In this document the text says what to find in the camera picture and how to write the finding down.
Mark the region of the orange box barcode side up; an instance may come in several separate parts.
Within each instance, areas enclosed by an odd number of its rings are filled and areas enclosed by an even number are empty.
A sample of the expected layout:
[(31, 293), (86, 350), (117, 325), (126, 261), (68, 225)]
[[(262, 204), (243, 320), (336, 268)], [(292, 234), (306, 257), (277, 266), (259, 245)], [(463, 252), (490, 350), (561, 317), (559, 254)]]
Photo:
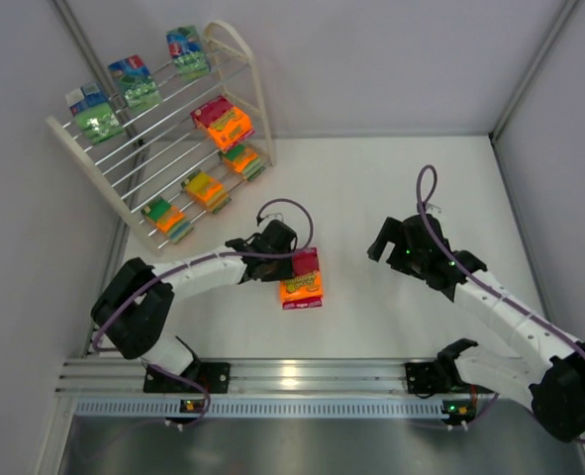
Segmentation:
[(181, 182), (182, 190), (207, 212), (219, 213), (231, 202), (224, 185), (210, 174), (195, 169)]

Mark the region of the orange green Sponge Daddy box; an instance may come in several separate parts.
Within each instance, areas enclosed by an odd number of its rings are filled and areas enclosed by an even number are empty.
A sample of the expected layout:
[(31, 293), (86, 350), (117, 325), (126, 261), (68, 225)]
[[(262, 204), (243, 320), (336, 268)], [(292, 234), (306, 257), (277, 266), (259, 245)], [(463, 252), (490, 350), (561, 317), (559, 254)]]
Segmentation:
[(162, 197), (150, 200), (143, 206), (141, 213), (172, 243), (180, 242), (193, 231), (186, 215)]

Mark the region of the orange pink Scrub Mommy box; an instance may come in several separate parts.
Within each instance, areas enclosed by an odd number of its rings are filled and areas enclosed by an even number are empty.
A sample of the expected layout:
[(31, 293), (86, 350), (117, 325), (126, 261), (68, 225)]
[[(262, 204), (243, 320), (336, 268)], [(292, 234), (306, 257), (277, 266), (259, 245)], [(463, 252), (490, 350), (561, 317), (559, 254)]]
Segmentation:
[(224, 96), (194, 109), (190, 117), (194, 126), (222, 152), (229, 151), (254, 134), (250, 116)]

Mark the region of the blue green Vileda sponge pack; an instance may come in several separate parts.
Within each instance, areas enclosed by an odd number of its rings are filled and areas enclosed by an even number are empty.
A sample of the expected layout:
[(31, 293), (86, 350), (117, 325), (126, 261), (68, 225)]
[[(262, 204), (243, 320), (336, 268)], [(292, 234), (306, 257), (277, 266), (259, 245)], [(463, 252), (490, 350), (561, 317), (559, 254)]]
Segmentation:
[(103, 143), (124, 131), (98, 83), (73, 89), (65, 95), (65, 101), (75, 125), (91, 144)]

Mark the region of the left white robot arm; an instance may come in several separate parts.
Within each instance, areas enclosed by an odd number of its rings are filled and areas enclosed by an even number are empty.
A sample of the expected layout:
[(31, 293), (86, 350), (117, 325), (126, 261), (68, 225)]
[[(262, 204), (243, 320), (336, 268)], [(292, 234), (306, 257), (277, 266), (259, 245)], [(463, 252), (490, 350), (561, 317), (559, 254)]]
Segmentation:
[(196, 353), (176, 334), (174, 303), (209, 290), (292, 275), (297, 234), (279, 220), (247, 239), (235, 238), (202, 256), (173, 263), (128, 260), (94, 303), (90, 316), (124, 358), (180, 377), (197, 366)]

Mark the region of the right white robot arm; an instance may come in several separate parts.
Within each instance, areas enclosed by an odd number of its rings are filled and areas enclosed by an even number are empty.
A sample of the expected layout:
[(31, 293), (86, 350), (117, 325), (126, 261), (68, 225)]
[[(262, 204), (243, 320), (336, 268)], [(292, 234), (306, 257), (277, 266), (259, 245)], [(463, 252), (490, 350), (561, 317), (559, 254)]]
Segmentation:
[(554, 438), (570, 442), (585, 432), (585, 342), (552, 326), (512, 297), (468, 250), (450, 251), (430, 214), (388, 217), (367, 251), (378, 261), (387, 245), (391, 269), (425, 282), (477, 318), (512, 351), (501, 356), (461, 338), (430, 363), (410, 363), (409, 391), (429, 396), (469, 385), (510, 399), (532, 412)]

